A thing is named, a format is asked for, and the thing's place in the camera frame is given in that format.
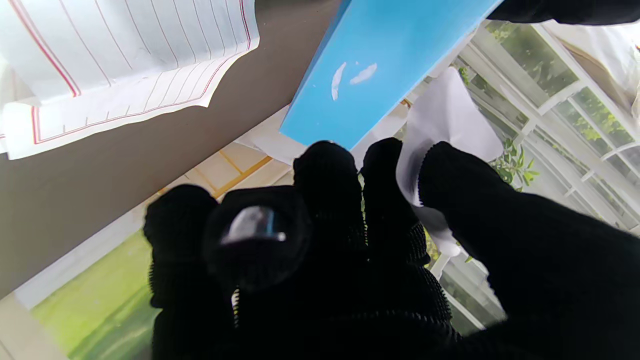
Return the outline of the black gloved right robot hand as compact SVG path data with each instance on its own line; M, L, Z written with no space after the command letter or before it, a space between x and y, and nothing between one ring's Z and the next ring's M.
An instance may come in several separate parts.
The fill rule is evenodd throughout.
M487 268L505 319L461 335L425 228L396 181L402 141L319 141L291 186L181 184L146 210L154 360L632 360L639 239L503 181L448 142L418 161L419 202Z

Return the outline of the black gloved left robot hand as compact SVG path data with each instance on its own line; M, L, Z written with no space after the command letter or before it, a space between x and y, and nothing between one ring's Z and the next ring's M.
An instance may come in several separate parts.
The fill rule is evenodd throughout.
M635 23L638 0L505 0L487 19L534 24L554 20L565 25L602 27Z

